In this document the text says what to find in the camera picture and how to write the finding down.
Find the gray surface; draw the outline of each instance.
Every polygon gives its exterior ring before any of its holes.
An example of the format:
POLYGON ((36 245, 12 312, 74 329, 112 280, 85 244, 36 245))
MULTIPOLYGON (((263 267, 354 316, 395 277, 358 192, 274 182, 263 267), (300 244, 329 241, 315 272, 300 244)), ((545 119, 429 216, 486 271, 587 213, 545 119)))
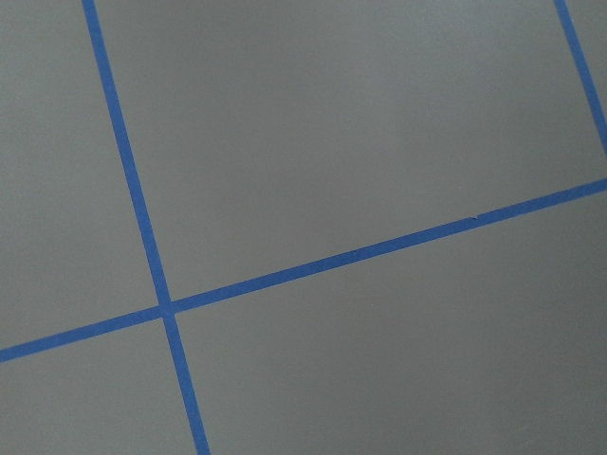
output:
POLYGON ((601 0, 569 0, 568 4, 604 109, 607 106, 607 3, 601 0))
POLYGON ((0 346, 155 304, 82 6, 0 2, 0 346))
POLYGON ((178 316, 213 455, 600 455, 607 197, 178 316))
POLYGON ((605 175, 550 0, 99 10, 174 298, 605 175))
POLYGON ((194 455, 160 322, 1 365, 0 390, 3 455, 194 455))

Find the gray panel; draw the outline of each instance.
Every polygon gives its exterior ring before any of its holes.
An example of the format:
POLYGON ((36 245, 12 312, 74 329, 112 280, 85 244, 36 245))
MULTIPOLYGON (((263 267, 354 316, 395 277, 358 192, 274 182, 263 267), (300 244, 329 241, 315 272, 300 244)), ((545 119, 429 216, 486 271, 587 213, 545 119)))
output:
POLYGON ((213 455, 604 453, 606 204, 179 315, 213 455))
POLYGON ((101 0, 175 298, 605 175, 550 0, 101 0))
POLYGON ((602 0, 569 0, 567 3, 604 109, 607 106, 607 3, 602 0))
POLYGON ((3 454, 194 454, 160 322, 0 365, 0 390, 3 454))
POLYGON ((0 2, 0 346, 155 304, 82 5, 0 2))

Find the gray floor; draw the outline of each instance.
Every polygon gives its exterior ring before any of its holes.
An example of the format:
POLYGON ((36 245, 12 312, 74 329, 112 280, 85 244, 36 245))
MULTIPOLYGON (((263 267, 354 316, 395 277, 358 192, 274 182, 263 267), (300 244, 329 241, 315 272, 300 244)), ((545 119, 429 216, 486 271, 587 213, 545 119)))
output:
MULTIPOLYGON (((173 299, 607 175, 549 0, 97 5, 173 299)), ((2 349, 156 297, 80 2, 0 18, 2 349)), ((212 454, 603 454, 606 202, 180 314, 212 454)), ((0 391, 3 454, 194 454, 157 321, 0 391)))

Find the blue grid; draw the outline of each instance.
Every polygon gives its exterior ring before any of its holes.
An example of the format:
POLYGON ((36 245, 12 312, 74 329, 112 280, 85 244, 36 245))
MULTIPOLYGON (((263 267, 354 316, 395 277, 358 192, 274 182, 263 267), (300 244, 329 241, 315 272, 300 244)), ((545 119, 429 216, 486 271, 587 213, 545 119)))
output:
MULTIPOLYGON (((568 10, 566 0, 554 0, 554 5, 560 17, 563 32, 579 72, 579 78, 583 85, 586 99, 588 100, 597 127, 603 151, 607 154, 607 123, 605 122, 605 116, 600 105, 597 89, 593 83, 590 69, 584 57, 581 44, 579 43, 571 14, 568 10)), ((129 143, 122 111, 120 109, 120 101, 114 84, 111 66, 105 50, 101 25, 95 8, 95 0, 83 0, 83 9, 120 153, 122 167, 124 169, 141 240, 143 242, 150 273, 156 290, 157 305, 117 318, 107 319, 84 327, 61 332, 49 337, 34 339, 30 342, 2 349, 0 350, 0 363, 27 355, 33 355, 98 335, 115 332, 151 320, 162 319, 198 455, 211 454, 211 451, 205 435, 192 378, 188 368, 188 362, 175 319, 176 313, 188 311, 221 300, 231 299, 277 284, 291 282, 333 268, 365 261, 382 254, 388 254, 410 246, 424 244, 440 238, 449 237, 459 232, 499 223, 510 218, 607 191, 607 178, 604 178, 595 182, 586 183, 574 188, 527 200, 512 206, 480 213, 474 217, 463 218, 444 225, 430 227, 392 240, 365 246, 311 263, 287 268, 251 280, 213 289, 185 299, 171 300, 162 262, 156 246, 156 239, 152 229, 150 216, 143 197, 137 166, 129 143)))

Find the vertical blue line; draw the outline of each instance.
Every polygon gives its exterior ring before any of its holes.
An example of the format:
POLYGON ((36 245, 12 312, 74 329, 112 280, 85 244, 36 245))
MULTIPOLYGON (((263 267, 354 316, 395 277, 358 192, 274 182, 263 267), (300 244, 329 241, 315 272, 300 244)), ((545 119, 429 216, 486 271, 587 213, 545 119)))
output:
POLYGON ((135 210, 141 241, 143 242, 150 273, 152 274, 156 298, 162 314, 164 329, 171 349, 171 356, 175 365, 175 372, 177 374, 181 396, 188 415, 196 452, 198 455, 211 455, 202 424, 202 417, 198 408, 198 402, 193 389, 190 369, 188 368, 188 362, 183 350, 179 327, 175 319, 175 313, 171 307, 169 288, 162 268, 154 232, 152 231, 152 222, 150 221, 150 215, 143 197, 143 190, 141 189, 141 182, 139 181, 135 159, 131 150, 122 110, 120 109, 118 92, 116 90, 112 69, 103 42, 101 25, 97 9, 95 8, 95 1, 83 0, 83 9, 84 15, 86 16, 91 44, 93 45, 95 58, 97 60, 103 93, 105 94, 107 108, 112 120, 112 127, 114 129, 114 136, 116 137, 116 143, 122 161, 122 168, 124 169, 124 176, 126 177, 126 183, 131 194, 131 201, 133 202, 133 209, 135 210))
POLYGON ((584 57, 581 44, 579 43, 578 34, 576 33, 576 28, 573 25, 573 20, 571 18, 571 14, 569 13, 567 2, 566 0, 554 0, 554 6, 557 8, 557 13, 561 19, 562 30, 567 38, 567 43, 569 44, 569 49, 571 49, 573 60, 576 63, 579 78, 581 79, 581 84, 583 85, 584 92, 586 93, 586 99, 588 100, 590 110, 592 111, 592 117, 595 120, 595 125, 597 126, 598 136, 600 137, 603 151, 607 155, 607 123, 605 122, 605 115, 603 114, 602 107, 600 106, 600 99, 598 98, 597 89, 595 88, 595 83, 592 80, 590 68, 586 62, 586 58, 584 57))

